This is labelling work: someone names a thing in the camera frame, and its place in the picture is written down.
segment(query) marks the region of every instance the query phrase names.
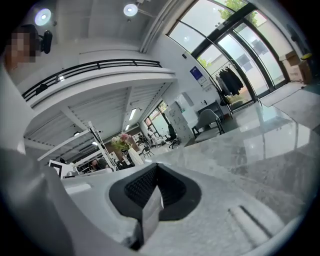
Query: recessed light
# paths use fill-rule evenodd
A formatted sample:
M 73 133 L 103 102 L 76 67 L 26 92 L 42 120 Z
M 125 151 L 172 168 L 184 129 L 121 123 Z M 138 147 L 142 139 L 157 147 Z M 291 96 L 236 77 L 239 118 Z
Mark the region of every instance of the recessed light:
M 131 114 L 130 114 L 130 117 L 129 117 L 129 121 L 130 121 L 132 118 L 134 118 L 134 114 L 135 114 L 136 110 L 137 110 L 136 108 L 132 109 Z
M 123 9 L 123 12 L 126 16 L 128 17 L 132 17 L 132 16 L 135 16 L 138 12 L 138 7 L 133 4 L 133 3 L 130 3 L 130 4 L 127 4 L 124 9 Z
M 43 26 L 48 23 L 51 18 L 51 11 L 47 8 L 41 9 L 34 17 L 34 23 Z

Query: ceiling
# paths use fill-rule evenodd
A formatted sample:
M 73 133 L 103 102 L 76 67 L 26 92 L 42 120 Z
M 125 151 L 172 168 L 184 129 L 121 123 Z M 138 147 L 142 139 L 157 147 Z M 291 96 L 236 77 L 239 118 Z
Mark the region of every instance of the ceiling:
M 87 130 L 89 121 L 101 131 L 101 138 L 107 140 L 124 131 L 127 125 L 134 127 L 139 119 L 151 110 L 169 85 L 164 83 L 121 88 L 61 106 L 60 110 L 51 113 L 45 112 L 42 117 L 32 120 L 27 128 L 24 138 L 33 145 L 25 142 L 26 152 L 34 158 L 39 158 L 48 149 L 72 138 L 76 132 Z M 136 109 L 136 112 L 133 119 L 129 120 L 132 109 Z M 92 145 L 93 141 L 93 136 L 87 133 L 45 157 L 41 162 L 47 164 L 50 159 L 58 160 L 60 157 L 68 162 L 72 161 L 95 150 L 97 147 Z
M 32 7 L 23 23 L 34 24 L 42 8 L 51 10 L 51 19 L 38 32 L 53 33 L 53 44 L 80 39 L 113 38 L 142 43 L 147 31 L 168 0 L 139 0 L 139 12 L 125 16 L 123 9 L 135 0 L 44 0 Z

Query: black railing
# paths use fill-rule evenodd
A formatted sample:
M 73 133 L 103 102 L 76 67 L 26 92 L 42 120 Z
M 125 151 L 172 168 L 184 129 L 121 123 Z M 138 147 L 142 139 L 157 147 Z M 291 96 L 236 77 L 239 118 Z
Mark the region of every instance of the black railing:
M 24 92 L 22 94 L 22 97 L 26 101 L 29 101 L 31 98 L 42 93 L 43 91 L 48 89 L 50 86 L 53 86 L 58 82 L 62 82 L 67 78 L 79 75 L 81 73 L 85 73 L 93 70 L 101 70 L 106 68 L 125 67 L 125 66 L 146 66 L 146 67 L 162 68 L 159 61 L 147 60 L 147 59 L 119 58 L 119 59 L 108 59 L 108 60 L 88 62 L 88 63 L 66 68 L 64 70 L 61 70 L 60 72 L 50 75 L 46 79 L 38 82 L 36 85 L 32 86 L 30 89 Z

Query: stacked cardboard boxes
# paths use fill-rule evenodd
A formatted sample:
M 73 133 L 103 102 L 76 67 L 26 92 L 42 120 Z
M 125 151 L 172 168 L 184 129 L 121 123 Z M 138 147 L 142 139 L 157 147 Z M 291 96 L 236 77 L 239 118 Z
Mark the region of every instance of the stacked cardboard boxes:
M 306 60 L 300 61 L 294 50 L 279 57 L 279 60 L 283 62 L 291 81 L 304 84 L 311 82 L 312 75 L 308 62 Z

